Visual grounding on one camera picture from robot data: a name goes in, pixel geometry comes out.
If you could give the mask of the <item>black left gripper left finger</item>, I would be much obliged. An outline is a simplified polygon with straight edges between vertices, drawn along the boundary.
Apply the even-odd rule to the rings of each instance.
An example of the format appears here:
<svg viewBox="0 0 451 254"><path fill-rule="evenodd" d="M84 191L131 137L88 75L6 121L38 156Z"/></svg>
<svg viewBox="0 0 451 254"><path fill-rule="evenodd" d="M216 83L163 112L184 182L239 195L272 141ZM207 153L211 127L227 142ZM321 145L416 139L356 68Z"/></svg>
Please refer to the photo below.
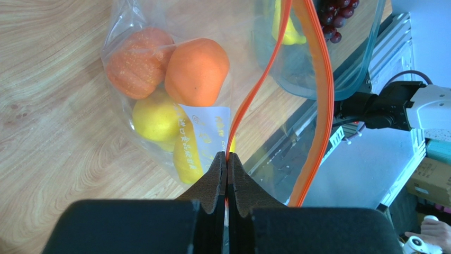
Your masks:
<svg viewBox="0 0 451 254"><path fill-rule="evenodd" d="M218 152L208 171L177 201L190 201L196 212L190 248L192 253L222 253L227 160Z"/></svg>

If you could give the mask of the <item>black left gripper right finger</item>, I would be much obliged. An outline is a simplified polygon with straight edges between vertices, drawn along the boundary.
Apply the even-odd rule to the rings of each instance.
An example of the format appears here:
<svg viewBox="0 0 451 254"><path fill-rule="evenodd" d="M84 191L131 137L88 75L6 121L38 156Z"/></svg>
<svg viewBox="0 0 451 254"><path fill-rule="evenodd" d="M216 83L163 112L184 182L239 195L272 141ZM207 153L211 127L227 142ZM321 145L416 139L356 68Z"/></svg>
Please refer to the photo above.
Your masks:
<svg viewBox="0 0 451 254"><path fill-rule="evenodd" d="M235 153L228 154L227 195L230 253L269 253L275 249L271 219L286 208L244 170Z"/></svg>

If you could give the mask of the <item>yellow lemon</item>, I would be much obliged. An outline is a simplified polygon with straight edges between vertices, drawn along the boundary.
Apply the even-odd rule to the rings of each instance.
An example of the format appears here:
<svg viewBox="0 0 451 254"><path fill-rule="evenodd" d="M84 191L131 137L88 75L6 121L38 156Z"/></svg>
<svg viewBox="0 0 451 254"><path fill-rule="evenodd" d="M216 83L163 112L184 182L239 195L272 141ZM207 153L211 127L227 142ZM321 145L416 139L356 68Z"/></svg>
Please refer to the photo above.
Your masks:
<svg viewBox="0 0 451 254"><path fill-rule="evenodd" d="M182 183L194 184L208 171L216 153L226 150L224 124L217 121L215 131L197 130L189 119L179 119L178 128L173 164Z"/></svg>

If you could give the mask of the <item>yellow pear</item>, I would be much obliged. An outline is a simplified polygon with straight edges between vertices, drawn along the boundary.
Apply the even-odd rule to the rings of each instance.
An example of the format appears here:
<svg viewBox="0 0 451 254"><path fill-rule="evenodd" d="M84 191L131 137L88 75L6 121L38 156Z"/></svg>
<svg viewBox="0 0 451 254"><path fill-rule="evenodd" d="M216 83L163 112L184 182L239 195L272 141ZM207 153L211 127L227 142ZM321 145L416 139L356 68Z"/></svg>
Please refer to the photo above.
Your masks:
<svg viewBox="0 0 451 254"><path fill-rule="evenodd" d="M186 119L184 110L161 87L137 100L132 111L136 133L167 152L174 151L181 119Z"/></svg>

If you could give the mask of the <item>clear orange zip top bag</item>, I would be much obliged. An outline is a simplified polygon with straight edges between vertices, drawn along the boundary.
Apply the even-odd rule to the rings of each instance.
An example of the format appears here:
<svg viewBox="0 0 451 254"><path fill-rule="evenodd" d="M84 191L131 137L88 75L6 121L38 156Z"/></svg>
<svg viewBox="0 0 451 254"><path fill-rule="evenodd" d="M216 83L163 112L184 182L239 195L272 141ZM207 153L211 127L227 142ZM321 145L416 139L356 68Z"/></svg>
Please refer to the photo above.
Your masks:
<svg viewBox="0 0 451 254"><path fill-rule="evenodd" d="M267 65L262 68L254 45L257 1L113 1L109 29L101 51L105 74L111 55L133 33L145 28L158 28L171 35L175 49L182 43L199 38L217 42L227 53L230 68L215 104L194 107L178 104L197 130L215 131L217 121L224 124L226 152L259 146L265 131L279 130L290 117L290 106L296 96L281 89L269 72L277 59L287 20L294 10L310 44L312 65L317 85L317 116L313 141L307 147L307 159L297 174L289 206L301 206L322 163L332 129L334 99L333 71L313 1L281 1L279 36ZM109 81L117 115L135 141L164 164L171 173L177 171L173 152L136 133L132 122L133 107L138 99L119 92Z"/></svg>

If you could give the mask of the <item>orange tangerine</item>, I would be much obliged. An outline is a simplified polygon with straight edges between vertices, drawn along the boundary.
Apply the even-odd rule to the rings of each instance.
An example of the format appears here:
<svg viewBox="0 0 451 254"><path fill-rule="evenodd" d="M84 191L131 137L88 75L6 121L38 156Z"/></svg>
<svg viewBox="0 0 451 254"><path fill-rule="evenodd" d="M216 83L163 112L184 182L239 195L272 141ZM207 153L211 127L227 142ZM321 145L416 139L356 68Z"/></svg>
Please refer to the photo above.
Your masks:
<svg viewBox="0 0 451 254"><path fill-rule="evenodd" d="M178 104L212 106L229 68L227 53L214 40L199 38L182 43L173 52L167 67L166 92Z"/></svg>

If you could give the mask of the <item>orange mini pumpkin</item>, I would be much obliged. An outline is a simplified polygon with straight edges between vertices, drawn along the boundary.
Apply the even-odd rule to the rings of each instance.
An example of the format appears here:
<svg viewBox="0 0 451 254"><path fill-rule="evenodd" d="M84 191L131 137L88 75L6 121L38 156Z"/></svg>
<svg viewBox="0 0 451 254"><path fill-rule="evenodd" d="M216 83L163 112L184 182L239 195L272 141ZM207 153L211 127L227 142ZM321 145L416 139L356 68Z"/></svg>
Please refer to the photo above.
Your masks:
<svg viewBox="0 0 451 254"><path fill-rule="evenodd" d="M146 98L164 81L174 50L171 35L161 29L149 27L135 32L111 55L107 78L123 95Z"/></svg>

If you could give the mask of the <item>purple grape bunch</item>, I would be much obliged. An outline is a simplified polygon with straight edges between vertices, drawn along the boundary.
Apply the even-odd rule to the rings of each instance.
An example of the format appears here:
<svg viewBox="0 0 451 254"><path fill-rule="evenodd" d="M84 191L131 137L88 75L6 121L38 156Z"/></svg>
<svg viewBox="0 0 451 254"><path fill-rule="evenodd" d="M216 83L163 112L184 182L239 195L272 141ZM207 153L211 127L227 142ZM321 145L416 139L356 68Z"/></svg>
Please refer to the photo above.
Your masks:
<svg viewBox="0 0 451 254"><path fill-rule="evenodd" d="M359 0L319 1L317 16L326 42L333 44L342 40L342 34L338 31L345 26L355 9L359 7Z"/></svg>

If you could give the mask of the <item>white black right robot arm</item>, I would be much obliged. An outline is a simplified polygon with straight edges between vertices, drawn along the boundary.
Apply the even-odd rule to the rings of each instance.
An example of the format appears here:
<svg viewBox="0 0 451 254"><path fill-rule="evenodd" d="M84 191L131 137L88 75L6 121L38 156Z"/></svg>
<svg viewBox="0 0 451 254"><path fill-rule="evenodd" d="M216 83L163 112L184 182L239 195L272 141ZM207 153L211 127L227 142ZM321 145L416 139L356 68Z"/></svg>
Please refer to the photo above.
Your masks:
<svg viewBox="0 0 451 254"><path fill-rule="evenodd" d="M332 125L363 122L368 129L450 129L450 88L394 81L379 94L356 92L335 102Z"/></svg>

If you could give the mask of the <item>person hand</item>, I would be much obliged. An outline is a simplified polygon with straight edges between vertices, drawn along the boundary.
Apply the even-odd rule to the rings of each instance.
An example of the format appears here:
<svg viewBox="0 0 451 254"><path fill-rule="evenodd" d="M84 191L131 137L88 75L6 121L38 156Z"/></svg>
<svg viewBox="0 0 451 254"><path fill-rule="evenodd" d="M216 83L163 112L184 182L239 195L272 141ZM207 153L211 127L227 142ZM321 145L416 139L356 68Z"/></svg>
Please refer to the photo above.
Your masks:
<svg viewBox="0 0 451 254"><path fill-rule="evenodd" d="M439 246L443 253L450 253L450 225L442 221L424 219L420 233L405 232L406 237L419 237L424 242Z"/></svg>

